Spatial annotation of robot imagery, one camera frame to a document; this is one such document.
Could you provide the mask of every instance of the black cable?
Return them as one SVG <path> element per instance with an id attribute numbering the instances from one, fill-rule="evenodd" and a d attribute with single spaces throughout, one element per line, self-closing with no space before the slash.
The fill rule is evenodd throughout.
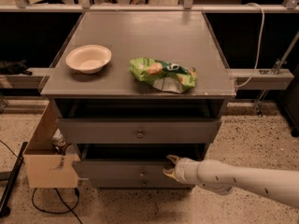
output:
<path id="1" fill-rule="evenodd" d="M 77 201 L 75 203 L 75 205 L 71 208 L 69 207 L 69 205 L 66 204 L 66 202 L 63 200 L 62 196 L 60 195 L 59 191 L 57 189 L 55 189 L 59 199 L 62 201 L 62 203 L 67 207 L 67 211 L 64 211 L 64 212 L 52 212 L 52 211 L 47 211 L 45 209 L 42 209 L 40 207 L 38 207 L 36 204 L 35 204 L 35 194 L 36 194 L 36 191 L 37 189 L 34 190 L 33 194 L 32 194 L 32 197 L 31 197 L 31 203 L 32 205 L 40 212 L 43 212 L 43 213 L 48 213 L 48 214 L 54 214 L 54 215 L 62 215 L 62 214 L 67 214 L 67 213 L 73 213 L 73 215 L 76 217 L 76 219 L 79 221 L 80 224 L 82 224 L 82 221 L 79 219 L 79 217 L 77 216 L 77 214 L 73 211 L 77 205 L 78 205 L 78 202 L 79 202 L 79 192 L 78 192 L 78 189 L 75 189 L 75 194 L 77 196 Z"/>
<path id="2" fill-rule="evenodd" d="M 19 158 L 18 157 L 18 155 L 17 154 L 15 154 L 15 152 L 14 151 L 12 151 L 11 150 L 11 148 L 6 144 L 6 143 L 4 143 L 1 139 L 0 139 L 0 142 L 3 144 L 3 145 L 5 145 L 7 148 L 8 148 L 8 150 L 10 151 L 10 152 L 12 152 L 12 154 L 14 155 L 14 156 L 16 156 L 17 157 L 17 159 Z"/>
<path id="3" fill-rule="evenodd" d="M 80 218 L 77 216 L 77 214 L 73 211 L 73 209 L 76 207 L 74 207 L 74 208 L 70 208 L 69 206 L 68 206 L 68 204 L 66 204 L 66 202 L 63 200 L 63 198 L 62 198 L 62 196 L 60 195 L 60 193 L 59 193 L 59 191 L 57 190 L 57 189 L 55 189 L 56 190 L 56 193 L 57 193 L 57 195 L 58 195 L 58 197 L 60 198 L 60 200 L 62 201 L 62 203 L 68 208 L 68 210 L 70 211 L 70 212 L 72 212 L 72 214 L 76 217 L 76 219 L 78 220 L 78 222 L 80 223 L 80 224 L 82 224 L 82 221 L 80 220 Z"/>

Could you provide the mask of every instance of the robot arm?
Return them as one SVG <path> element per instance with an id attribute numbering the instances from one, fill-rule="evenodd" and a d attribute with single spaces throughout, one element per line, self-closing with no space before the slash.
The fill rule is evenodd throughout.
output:
<path id="1" fill-rule="evenodd" d="M 299 208 L 299 172 L 234 167 L 214 160 L 193 161 L 168 155 L 176 166 L 164 174 L 183 184 L 197 185 L 220 195 L 233 187 Z"/>

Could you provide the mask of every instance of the speckled floor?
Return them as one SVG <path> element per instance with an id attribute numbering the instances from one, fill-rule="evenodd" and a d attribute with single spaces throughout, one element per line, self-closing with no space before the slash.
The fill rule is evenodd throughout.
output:
<path id="1" fill-rule="evenodd" d="M 0 115 L 0 139 L 18 152 L 22 142 L 30 139 L 46 103 L 9 100 L 8 108 Z M 274 103 L 264 104 L 263 114 L 264 117 L 257 117 L 252 103 L 230 103 L 206 158 L 236 166 L 298 170 L 299 139 L 290 135 L 291 127 Z M 0 170 L 8 171 L 15 158 L 2 145 L 0 152 Z M 98 191 L 88 181 L 82 181 L 78 189 L 80 200 L 75 212 L 84 224 L 299 223 L 299 210 L 241 189 L 228 196 L 200 188 Z M 76 201 L 73 189 L 61 189 L 61 193 L 68 204 Z M 73 214 L 56 216 L 35 210 L 32 194 L 23 165 L 8 203 L 11 213 L 0 223 L 78 223 Z M 38 189 L 35 200 L 46 210 L 65 210 L 53 189 Z"/>

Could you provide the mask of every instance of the brown cardboard box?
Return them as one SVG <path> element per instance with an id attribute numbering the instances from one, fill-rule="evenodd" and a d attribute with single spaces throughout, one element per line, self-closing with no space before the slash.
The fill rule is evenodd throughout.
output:
<path id="1" fill-rule="evenodd" d="M 23 153 L 30 188 L 75 188 L 78 176 L 72 167 L 79 157 L 73 147 L 64 156 L 51 143 L 57 129 L 51 103 L 46 107 L 36 131 Z"/>

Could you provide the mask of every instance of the green chip bag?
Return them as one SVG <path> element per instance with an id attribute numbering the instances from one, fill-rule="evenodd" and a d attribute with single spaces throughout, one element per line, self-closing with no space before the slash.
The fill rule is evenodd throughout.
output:
<path id="1" fill-rule="evenodd" d="M 196 70 L 188 70 L 178 64 L 137 58 L 130 61 L 130 71 L 136 79 L 144 81 L 160 91 L 183 93 L 195 87 Z"/>

